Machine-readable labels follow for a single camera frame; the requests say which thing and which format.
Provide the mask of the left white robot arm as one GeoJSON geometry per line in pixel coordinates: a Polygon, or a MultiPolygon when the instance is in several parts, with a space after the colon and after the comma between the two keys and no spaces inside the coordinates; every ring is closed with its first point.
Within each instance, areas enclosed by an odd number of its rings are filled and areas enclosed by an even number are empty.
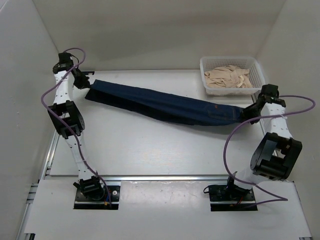
{"type": "Polygon", "coordinates": [[[97,172],[88,167],[84,146],[84,119],[73,101],[73,88],[89,89],[89,77],[73,62],[73,55],[67,51],[58,54],[58,63],[53,66],[53,74],[58,84],[53,104],[48,114],[57,133],[63,137],[71,150],[78,170],[78,181],[73,185],[84,197],[98,201],[105,196],[105,188],[97,172]]]}

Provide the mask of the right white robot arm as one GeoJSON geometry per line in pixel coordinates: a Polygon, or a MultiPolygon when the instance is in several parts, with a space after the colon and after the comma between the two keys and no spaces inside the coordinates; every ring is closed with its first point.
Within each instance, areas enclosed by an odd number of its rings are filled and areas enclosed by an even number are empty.
{"type": "Polygon", "coordinates": [[[286,103],[279,98],[276,85],[266,84],[255,103],[241,113],[241,120],[265,118],[266,133],[253,153],[249,167],[236,171],[228,178],[224,193],[230,200],[245,197],[253,186],[266,181],[289,177],[302,150],[302,143],[291,135],[285,119],[286,103]]]}

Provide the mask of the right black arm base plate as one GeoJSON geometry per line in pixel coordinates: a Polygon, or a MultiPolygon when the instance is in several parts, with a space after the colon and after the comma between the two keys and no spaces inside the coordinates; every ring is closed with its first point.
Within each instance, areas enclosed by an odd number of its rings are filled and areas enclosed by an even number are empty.
{"type": "Polygon", "coordinates": [[[203,193],[209,195],[211,212],[252,212],[258,210],[252,190],[213,184],[205,187],[203,193]]]}

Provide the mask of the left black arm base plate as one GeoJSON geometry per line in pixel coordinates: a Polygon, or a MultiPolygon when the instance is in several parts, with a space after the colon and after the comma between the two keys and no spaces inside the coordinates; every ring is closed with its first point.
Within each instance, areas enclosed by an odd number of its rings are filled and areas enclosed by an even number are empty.
{"type": "Polygon", "coordinates": [[[107,193],[101,193],[94,197],[88,197],[78,189],[75,194],[73,208],[75,210],[118,210],[121,186],[109,185],[108,186],[110,198],[107,193]]]}

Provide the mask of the dark blue denim trousers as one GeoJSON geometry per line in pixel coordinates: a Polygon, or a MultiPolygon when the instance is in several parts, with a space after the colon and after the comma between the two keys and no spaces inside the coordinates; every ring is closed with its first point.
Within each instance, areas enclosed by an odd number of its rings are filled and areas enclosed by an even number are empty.
{"type": "Polygon", "coordinates": [[[243,108],[95,80],[86,100],[180,125],[227,126],[243,121],[243,108]]]}

